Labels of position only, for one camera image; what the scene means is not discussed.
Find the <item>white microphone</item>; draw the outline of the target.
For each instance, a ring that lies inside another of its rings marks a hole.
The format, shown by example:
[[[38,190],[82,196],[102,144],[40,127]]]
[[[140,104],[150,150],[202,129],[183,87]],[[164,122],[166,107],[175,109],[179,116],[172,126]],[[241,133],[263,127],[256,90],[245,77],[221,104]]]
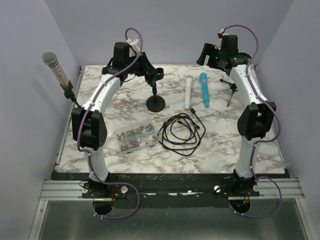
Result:
[[[191,75],[187,75],[185,79],[184,110],[189,110],[191,106],[192,85],[193,77]]]

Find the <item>blue microphone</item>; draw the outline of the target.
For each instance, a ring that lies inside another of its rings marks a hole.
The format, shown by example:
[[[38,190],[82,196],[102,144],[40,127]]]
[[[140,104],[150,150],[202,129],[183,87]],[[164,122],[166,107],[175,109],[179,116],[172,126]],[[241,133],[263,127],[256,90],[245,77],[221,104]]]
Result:
[[[202,96],[204,106],[208,108],[210,106],[210,96],[209,96],[209,89],[208,89],[208,76],[205,72],[202,72],[199,76],[199,80],[201,83],[202,88]]]

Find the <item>black round-base mic stand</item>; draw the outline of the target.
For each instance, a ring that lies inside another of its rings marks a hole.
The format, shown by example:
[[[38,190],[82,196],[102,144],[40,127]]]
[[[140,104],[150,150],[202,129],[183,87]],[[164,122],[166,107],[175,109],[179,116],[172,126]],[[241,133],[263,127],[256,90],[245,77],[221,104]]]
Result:
[[[147,99],[146,107],[150,112],[161,112],[165,108],[166,102],[163,97],[158,95],[157,86],[151,86],[151,88],[152,96]]]

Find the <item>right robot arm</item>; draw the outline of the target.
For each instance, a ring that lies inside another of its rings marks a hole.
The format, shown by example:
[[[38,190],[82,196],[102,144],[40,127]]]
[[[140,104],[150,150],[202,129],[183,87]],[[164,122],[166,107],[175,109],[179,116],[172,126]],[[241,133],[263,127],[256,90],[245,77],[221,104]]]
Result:
[[[218,36],[219,45],[205,43],[196,63],[225,72],[242,97],[244,110],[237,121],[241,148],[234,171],[238,177],[250,179],[254,176],[258,149],[271,129],[277,107],[255,83],[249,69],[251,58],[239,52],[237,35],[220,33]]]

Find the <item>black tripod shock-mount stand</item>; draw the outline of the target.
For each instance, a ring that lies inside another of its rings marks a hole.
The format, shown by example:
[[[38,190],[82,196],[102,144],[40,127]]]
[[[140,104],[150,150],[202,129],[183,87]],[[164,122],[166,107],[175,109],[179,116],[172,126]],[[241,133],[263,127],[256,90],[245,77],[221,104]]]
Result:
[[[247,62],[249,62],[249,60],[251,60],[251,58],[252,58],[249,54],[244,53],[244,52],[240,52],[239,55],[245,57]],[[231,89],[231,96],[230,96],[230,99],[229,99],[229,101],[227,103],[227,107],[229,107],[234,93],[238,91],[238,87],[237,87],[237,85],[235,83],[228,82],[226,80],[223,80],[222,78],[219,81],[222,82],[222,83],[228,84],[230,89]]]

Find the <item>black desk mic stand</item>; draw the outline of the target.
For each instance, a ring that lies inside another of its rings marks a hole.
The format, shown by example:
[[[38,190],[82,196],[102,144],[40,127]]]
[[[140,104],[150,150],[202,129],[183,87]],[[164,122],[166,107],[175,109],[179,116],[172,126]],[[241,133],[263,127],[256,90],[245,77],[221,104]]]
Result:
[[[60,84],[61,88],[64,91],[64,96],[67,99],[70,99],[78,108],[81,108],[81,105],[77,102],[77,98],[75,93],[73,92],[73,85],[71,82],[68,83],[68,85],[62,85]]]

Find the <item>glitter silver microphone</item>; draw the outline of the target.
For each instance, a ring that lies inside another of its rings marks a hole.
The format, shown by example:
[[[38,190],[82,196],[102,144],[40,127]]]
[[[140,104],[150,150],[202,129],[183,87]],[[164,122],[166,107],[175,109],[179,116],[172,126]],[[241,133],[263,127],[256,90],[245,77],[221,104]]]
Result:
[[[42,54],[42,61],[51,69],[60,85],[66,89],[69,86],[70,80],[59,64],[58,57],[53,52],[45,52]]]

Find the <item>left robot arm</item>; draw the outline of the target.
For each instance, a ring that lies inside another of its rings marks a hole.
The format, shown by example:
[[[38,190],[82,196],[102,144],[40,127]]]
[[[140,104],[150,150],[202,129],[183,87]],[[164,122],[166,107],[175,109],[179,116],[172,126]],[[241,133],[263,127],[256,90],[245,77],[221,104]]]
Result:
[[[113,57],[101,70],[101,80],[93,95],[81,107],[71,112],[72,134],[80,152],[87,155],[89,178],[95,181],[93,191],[101,198],[107,197],[111,185],[106,182],[109,175],[103,154],[107,139],[107,127],[103,114],[113,95],[120,89],[129,75],[144,77],[152,88],[152,96],[146,101],[149,111],[158,113],[165,100],[157,93],[157,81],[164,78],[164,70],[155,68],[142,51],[141,39],[116,42]]]

